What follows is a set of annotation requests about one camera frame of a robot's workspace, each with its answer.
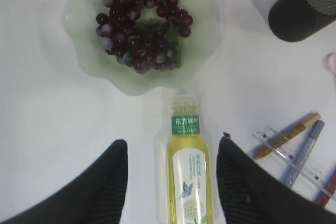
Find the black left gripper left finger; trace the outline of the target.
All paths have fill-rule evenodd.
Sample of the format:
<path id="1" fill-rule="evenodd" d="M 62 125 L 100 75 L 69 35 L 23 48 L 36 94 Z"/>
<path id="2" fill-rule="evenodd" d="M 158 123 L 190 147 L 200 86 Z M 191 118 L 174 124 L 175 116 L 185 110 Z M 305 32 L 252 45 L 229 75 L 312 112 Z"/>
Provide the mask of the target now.
<path id="1" fill-rule="evenodd" d="M 114 141 L 58 192 L 5 223 L 120 223 L 128 183 L 128 146 Z"/>

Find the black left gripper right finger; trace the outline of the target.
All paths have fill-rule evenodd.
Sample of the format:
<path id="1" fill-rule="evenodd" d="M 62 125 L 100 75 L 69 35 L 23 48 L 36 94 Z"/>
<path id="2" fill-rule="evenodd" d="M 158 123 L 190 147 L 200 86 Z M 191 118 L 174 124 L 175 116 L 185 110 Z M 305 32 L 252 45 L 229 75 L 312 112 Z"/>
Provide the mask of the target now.
<path id="1" fill-rule="evenodd" d="M 226 132 L 218 146 L 216 177 L 227 223 L 335 223 L 335 214 L 272 177 Z"/>

